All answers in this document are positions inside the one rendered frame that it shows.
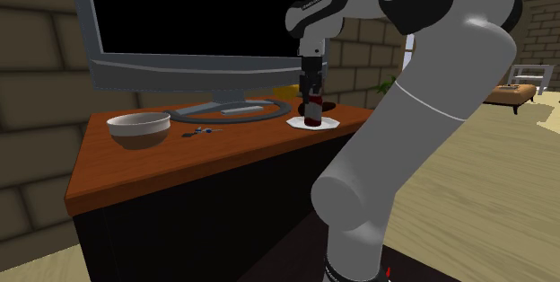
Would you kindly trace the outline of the white and brown bowl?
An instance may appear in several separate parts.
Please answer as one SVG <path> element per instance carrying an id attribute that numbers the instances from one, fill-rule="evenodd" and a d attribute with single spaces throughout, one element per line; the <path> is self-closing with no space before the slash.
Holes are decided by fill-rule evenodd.
<path id="1" fill-rule="evenodd" d="M 117 116 L 106 121 L 111 138 L 127 150 L 159 145 L 169 135 L 171 115 L 141 112 Z"/>

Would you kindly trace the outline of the green potted plant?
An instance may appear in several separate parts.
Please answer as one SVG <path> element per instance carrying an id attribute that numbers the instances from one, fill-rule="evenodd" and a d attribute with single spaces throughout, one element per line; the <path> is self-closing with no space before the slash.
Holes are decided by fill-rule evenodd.
<path id="1" fill-rule="evenodd" d="M 391 86 L 396 82 L 396 80 L 397 77 L 392 75 L 388 81 L 384 81 L 376 85 L 374 89 L 377 91 L 377 93 L 382 93 L 383 95 L 385 95 L 389 91 Z"/>

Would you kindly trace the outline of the white octagonal plate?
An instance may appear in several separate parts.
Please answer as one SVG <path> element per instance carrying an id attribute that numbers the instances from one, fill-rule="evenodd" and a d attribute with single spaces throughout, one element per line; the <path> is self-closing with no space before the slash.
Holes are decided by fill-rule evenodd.
<path id="1" fill-rule="evenodd" d="M 308 126 L 304 123 L 304 117 L 300 116 L 300 117 L 293 117 L 291 119 L 288 119 L 286 121 L 286 123 L 291 126 L 292 128 L 299 128 L 299 129 L 307 129 L 307 130 L 327 130 L 327 129 L 334 129 L 337 128 L 340 125 L 340 122 L 332 119 L 332 118 L 328 118 L 328 117 L 322 117 L 321 118 L 321 124 L 319 126 L 313 127 L 313 126 Z"/>

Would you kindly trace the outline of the brown top black cabinet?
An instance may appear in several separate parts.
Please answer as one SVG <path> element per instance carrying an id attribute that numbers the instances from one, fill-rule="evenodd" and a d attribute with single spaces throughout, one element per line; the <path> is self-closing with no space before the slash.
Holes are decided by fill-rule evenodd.
<path id="1" fill-rule="evenodd" d="M 174 122 L 143 150 L 93 114 L 65 195 L 91 282 L 241 282 L 311 212 L 312 183 L 369 114 L 337 105 L 319 131 Z"/>

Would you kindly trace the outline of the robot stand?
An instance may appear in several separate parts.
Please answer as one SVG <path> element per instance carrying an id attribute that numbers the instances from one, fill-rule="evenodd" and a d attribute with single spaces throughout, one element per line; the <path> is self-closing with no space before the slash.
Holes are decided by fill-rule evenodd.
<path id="1" fill-rule="evenodd" d="M 386 245 L 382 246 L 381 267 L 391 282 L 460 282 Z"/>

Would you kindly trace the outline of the white side table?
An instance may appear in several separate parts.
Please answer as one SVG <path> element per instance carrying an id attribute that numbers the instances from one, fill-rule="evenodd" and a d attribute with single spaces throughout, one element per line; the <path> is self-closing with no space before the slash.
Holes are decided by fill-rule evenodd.
<path id="1" fill-rule="evenodd" d="M 555 65 L 512 65 L 507 84 L 518 84 L 521 80 L 538 81 L 538 95 L 549 85 Z"/>

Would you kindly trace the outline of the yellow object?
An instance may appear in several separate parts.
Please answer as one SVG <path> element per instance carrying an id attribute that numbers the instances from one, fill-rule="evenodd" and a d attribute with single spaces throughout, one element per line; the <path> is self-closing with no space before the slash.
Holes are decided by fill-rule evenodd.
<path id="1" fill-rule="evenodd" d="M 277 99 L 289 101 L 294 99 L 300 93 L 300 85 L 292 84 L 282 87 L 276 87 L 273 89 L 274 96 Z"/>

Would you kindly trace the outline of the grey flat screen television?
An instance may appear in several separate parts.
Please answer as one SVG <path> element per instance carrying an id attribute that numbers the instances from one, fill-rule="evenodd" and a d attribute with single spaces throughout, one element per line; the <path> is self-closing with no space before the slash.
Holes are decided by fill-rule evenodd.
<path id="1" fill-rule="evenodd" d="M 210 93 L 210 102 L 170 116 L 214 125 L 297 111 L 290 101 L 246 96 L 299 82 L 300 42 L 284 25 L 296 1 L 74 0 L 94 88 Z"/>

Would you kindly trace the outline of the orange brown ottoman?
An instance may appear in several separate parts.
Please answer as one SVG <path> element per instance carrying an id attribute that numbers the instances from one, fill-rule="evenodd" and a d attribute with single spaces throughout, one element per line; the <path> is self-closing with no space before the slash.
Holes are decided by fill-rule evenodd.
<path id="1" fill-rule="evenodd" d="M 511 107 L 513 114 L 518 114 L 518 108 L 527 101 L 533 101 L 537 88 L 533 84 L 506 84 L 496 86 L 484 104 Z"/>

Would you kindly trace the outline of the grey and dark red bottle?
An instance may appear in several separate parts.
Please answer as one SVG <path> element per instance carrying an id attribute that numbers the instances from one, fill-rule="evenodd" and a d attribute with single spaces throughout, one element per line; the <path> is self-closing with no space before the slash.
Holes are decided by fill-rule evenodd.
<path id="1" fill-rule="evenodd" d="M 319 127 L 322 122 L 322 96 L 309 94 L 308 101 L 304 104 L 304 124 L 308 127 Z"/>

